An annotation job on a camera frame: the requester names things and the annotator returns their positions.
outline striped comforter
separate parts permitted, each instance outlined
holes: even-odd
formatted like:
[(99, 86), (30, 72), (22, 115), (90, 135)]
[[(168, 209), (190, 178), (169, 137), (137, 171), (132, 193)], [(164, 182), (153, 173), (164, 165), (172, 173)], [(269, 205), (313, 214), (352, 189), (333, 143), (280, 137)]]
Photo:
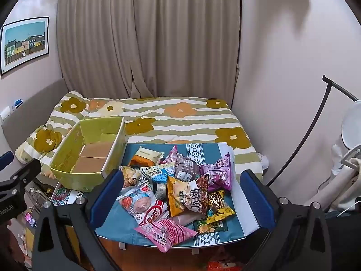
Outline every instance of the striped comforter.
[(75, 123), (111, 116), (124, 117), (129, 143), (227, 142), (234, 149), (236, 172), (251, 169), (262, 178), (255, 149), (237, 117), (220, 99), (88, 99), (72, 91), (60, 100), (49, 120), (29, 136), (15, 155), (22, 163), (39, 159), (41, 174), (55, 178), (48, 165)]

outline metal screw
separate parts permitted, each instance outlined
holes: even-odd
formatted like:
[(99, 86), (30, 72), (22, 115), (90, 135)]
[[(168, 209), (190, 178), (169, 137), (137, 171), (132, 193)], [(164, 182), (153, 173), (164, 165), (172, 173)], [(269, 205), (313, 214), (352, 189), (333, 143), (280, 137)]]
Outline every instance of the metal screw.
[(50, 202), (50, 201), (46, 201), (46, 202), (44, 202), (44, 204), (43, 204), (43, 207), (44, 207), (44, 208), (50, 208), (50, 206), (51, 206), (51, 202)]
[(320, 205), (319, 202), (313, 202), (313, 203), (312, 203), (312, 206), (313, 206), (315, 209), (321, 208), (321, 205)]
[(288, 199), (283, 196), (283, 197), (279, 198), (279, 202), (282, 205), (287, 205), (288, 204)]
[(82, 205), (85, 203), (85, 198), (83, 198), (82, 196), (80, 198), (77, 198), (75, 200), (75, 202), (78, 204), (78, 205)]

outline wall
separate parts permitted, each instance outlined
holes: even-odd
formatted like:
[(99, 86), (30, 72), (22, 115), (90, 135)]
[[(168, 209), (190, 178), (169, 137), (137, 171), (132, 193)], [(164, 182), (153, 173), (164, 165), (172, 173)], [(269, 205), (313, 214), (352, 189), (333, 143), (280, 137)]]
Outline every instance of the wall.
[[(25, 101), (62, 74), (56, 44), (56, 9), (58, 0), (19, 0), (5, 24), (25, 18), (49, 16), (49, 54), (31, 60), (7, 72), (0, 80), (0, 110), (22, 99)], [(10, 147), (0, 128), (0, 155)], [(0, 172), (0, 181), (8, 179), (21, 167), (17, 160)]]
[[(321, 103), (325, 74), (361, 98), (361, 27), (344, 0), (242, 0), (232, 110), (268, 156), (265, 183), (287, 161)], [(330, 175), (331, 145), (352, 101), (333, 89), (309, 139), (271, 186), (294, 203)]]

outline beige curtain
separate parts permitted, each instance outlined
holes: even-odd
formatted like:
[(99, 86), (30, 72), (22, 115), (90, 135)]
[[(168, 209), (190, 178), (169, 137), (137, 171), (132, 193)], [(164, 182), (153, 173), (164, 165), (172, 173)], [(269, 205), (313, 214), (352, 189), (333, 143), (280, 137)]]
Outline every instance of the beige curtain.
[(232, 104), (241, 0), (59, 0), (64, 78), (86, 97)]

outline cardboard box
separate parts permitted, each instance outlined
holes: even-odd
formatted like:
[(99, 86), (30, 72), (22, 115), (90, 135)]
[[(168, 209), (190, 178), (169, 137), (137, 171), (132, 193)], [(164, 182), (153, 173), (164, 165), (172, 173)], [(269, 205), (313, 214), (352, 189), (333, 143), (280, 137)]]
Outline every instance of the cardboard box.
[(118, 168), (127, 142), (122, 117), (80, 120), (61, 142), (49, 167), (64, 187), (90, 192)]

